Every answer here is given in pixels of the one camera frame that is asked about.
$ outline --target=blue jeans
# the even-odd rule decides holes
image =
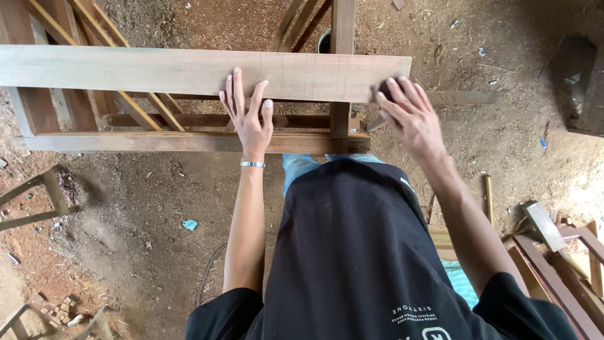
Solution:
[[[329,160],[338,160],[342,158],[350,158],[359,162],[382,163],[374,155],[367,154],[347,154],[347,155],[325,155]],[[292,182],[304,175],[307,172],[313,171],[320,167],[309,154],[283,154],[283,169],[285,169],[285,181],[283,182],[283,196],[287,194],[289,186]]]

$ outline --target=metal bangle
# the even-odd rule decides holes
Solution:
[[[264,163],[260,163],[260,162],[241,162],[239,163],[240,166],[259,166],[261,168],[265,167]]]

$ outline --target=blue plastic scrap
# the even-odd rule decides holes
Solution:
[[[197,226],[197,222],[195,222],[193,220],[183,221],[182,226],[187,228],[190,231],[193,231],[193,230],[195,230],[195,227]]]

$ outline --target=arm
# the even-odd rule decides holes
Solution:
[[[249,110],[245,109],[241,70],[235,68],[226,79],[226,94],[220,101],[226,108],[243,145],[242,162],[264,163],[272,136],[272,100],[262,105],[262,93],[268,82],[256,85]],[[239,190],[225,258],[222,292],[245,287],[262,294],[265,258],[265,212],[262,191],[263,168],[242,166]]]
[[[457,174],[453,157],[445,150],[439,118],[423,89],[405,77],[388,78],[386,83],[394,102],[378,92],[380,115],[419,164],[438,197],[453,248],[476,294],[482,294],[494,274],[507,272],[528,296],[518,268]]]

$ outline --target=dirt floor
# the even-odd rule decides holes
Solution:
[[[285,0],[98,3],[132,46],[251,51],[268,47],[289,6]],[[519,204],[528,200],[542,201],[557,221],[603,218],[604,140],[567,132],[570,98],[538,80],[565,35],[583,34],[604,46],[601,0],[407,0],[400,11],[389,1],[357,4],[356,54],[412,56],[412,77],[428,89],[500,91],[494,105],[437,111],[447,149],[480,202],[483,174],[492,176],[495,228],[501,236],[510,233],[521,215]],[[329,15],[323,19],[303,52],[316,51],[330,20]],[[481,47],[485,56],[478,54]],[[41,322],[42,305],[35,299],[43,292],[56,304],[73,294],[81,300],[80,312],[93,315],[106,304],[120,338],[182,338],[206,265],[228,238],[240,154],[29,154],[12,145],[11,138],[21,133],[5,88],[0,98],[0,157],[8,162],[0,171],[0,191],[61,163],[83,205],[68,217],[0,232],[2,253],[22,262],[13,266],[4,256],[0,261],[0,319],[28,301],[34,307],[26,314],[30,334],[74,333],[78,329],[53,335]],[[190,113],[223,112],[217,102],[182,104]],[[328,114],[327,105],[319,104],[276,108],[277,113]],[[377,117],[375,107],[365,109],[363,126]],[[407,172],[429,210],[433,193],[419,167],[388,129],[372,135],[377,157]],[[280,155],[268,155],[266,162],[266,230],[276,232],[284,173]],[[2,218],[50,209],[43,190],[28,193],[32,196],[2,206]],[[194,231],[182,227],[189,219],[199,223]],[[267,237],[267,269],[274,242]],[[223,257],[222,252],[214,263],[202,299],[220,294]]]

